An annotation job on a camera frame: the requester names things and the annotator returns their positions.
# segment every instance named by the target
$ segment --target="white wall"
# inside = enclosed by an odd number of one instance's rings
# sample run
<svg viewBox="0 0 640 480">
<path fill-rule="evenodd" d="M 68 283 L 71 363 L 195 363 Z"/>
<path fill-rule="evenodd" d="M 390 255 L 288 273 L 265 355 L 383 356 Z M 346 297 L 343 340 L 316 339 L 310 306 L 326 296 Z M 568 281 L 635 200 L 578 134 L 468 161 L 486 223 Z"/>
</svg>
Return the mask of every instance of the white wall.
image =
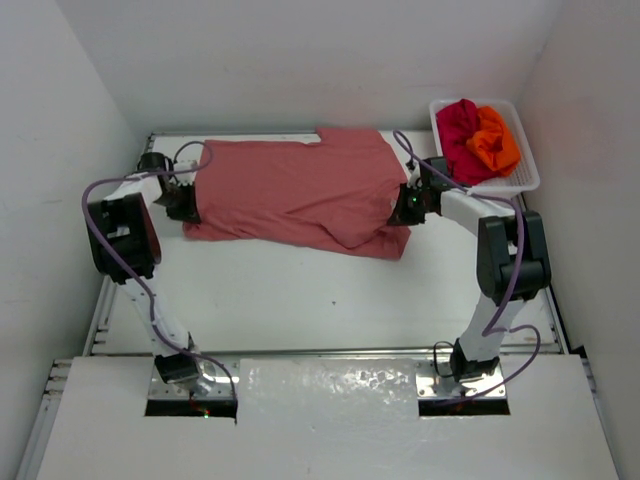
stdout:
<svg viewBox="0 0 640 480">
<path fill-rule="evenodd" d="M 520 104 L 553 283 L 624 478 L 640 471 L 640 2 L 568 0 Z"/>
<path fill-rule="evenodd" d="M 135 128 L 428 124 L 516 98 L 561 0 L 57 0 Z"/>
<path fill-rule="evenodd" d="M 139 153 L 53 0 L 0 2 L 0 478 L 13 478 L 55 357 L 81 351 L 98 275 L 83 186 Z"/>
</svg>

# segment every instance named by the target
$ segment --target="folded cloth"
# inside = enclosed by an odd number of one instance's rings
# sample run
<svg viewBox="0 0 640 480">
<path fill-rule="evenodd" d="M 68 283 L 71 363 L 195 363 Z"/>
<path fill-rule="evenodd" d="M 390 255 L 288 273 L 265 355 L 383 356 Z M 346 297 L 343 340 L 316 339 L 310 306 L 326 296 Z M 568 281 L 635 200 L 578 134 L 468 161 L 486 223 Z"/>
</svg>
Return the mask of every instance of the folded cloth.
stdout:
<svg viewBox="0 0 640 480">
<path fill-rule="evenodd" d="M 202 223 L 185 235 L 399 259 L 410 231 L 386 225 L 407 181 L 393 150 L 375 130 L 317 133 L 311 144 L 208 140 L 214 159 L 195 179 Z"/>
<path fill-rule="evenodd" d="M 491 107 L 478 109 L 478 131 L 467 140 L 467 148 L 492 171 L 508 177 L 520 162 L 520 150 L 509 127 Z"/>
<path fill-rule="evenodd" d="M 442 153 L 447 158 L 449 173 L 454 180 L 477 185 L 498 176 L 467 148 L 467 140 L 478 130 L 475 103 L 462 99 L 440 110 L 436 121 Z"/>
</svg>

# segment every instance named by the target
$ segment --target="laundry basket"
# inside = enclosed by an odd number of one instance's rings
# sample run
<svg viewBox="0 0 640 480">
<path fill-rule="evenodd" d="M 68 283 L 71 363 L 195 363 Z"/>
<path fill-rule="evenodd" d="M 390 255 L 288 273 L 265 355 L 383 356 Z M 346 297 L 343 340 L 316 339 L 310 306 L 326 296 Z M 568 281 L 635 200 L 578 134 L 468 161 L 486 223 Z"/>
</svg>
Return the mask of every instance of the laundry basket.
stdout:
<svg viewBox="0 0 640 480">
<path fill-rule="evenodd" d="M 522 192 L 538 188 L 540 185 L 538 169 L 536 168 L 536 164 L 533 160 L 533 155 L 531 154 L 527 137 L 524 134 L 524 129 L 520 123 L 518 112 L 516 112 L 513 104 L 506 100 L 470 100 L 478 107 L 492 107 L 502 116 L 518 144 L 522 159 L 520 160 L 518 167 L 508 177 L 492 178 L 491 180 L 475 185 L 470 188 L 469 191 L 485 195 L 494 195 L 502 198 L 512 198 Z M 460 99 L 434 100 L 429 105 L 429 111 L 431 112 L 431 125 L 433 128 L 433 135 L 435 137 L 438 155 L 442 155 L 442 145 L 440 144 L 440 134 L 438 133 L 436 114 L 443 108 L 458 101 L 460 101 Z"/>
</svg>

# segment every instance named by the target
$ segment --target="wall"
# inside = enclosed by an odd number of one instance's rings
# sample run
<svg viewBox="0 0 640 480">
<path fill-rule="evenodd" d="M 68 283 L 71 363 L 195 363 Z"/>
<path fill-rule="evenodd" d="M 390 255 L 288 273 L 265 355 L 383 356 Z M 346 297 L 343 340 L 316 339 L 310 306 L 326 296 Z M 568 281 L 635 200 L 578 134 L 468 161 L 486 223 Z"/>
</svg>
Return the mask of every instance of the wall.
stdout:
<svg viewBox="0 0 640 480">
<path fill-rule="evenodd" d="M 13 478 L 55 357 L 81 351 L 99 278 L 83 186 L 140 145 L 53 0 L 0 2 L 0 478 Z"/>
<path fill-rule="evenodd" d="M 640 3 L 568 0 L 520 104 L 554 285 L 584 344 L 623 478 L 640 457 Z"/>
<path fill-rule="evenodd" d="M 141 133 L 428 124 L 515 98 L 561 0 L 57 0 Z"/>
</svg>

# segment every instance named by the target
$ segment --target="orange cloth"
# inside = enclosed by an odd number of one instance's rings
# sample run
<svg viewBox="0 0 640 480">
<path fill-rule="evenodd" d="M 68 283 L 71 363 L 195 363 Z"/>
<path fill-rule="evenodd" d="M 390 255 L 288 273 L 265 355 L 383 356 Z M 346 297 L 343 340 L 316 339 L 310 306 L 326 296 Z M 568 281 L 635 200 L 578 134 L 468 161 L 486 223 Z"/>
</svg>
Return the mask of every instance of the orange cloth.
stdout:
<svg viewBox="0 0 640 480">
<path fill-rule="evenodd" d="M 520 150 L 509 128 L 491 107 L 478 108 L 478 128 L 467 148 L 491 170 L 508 177 L 520 162 Z"/>
</svg>

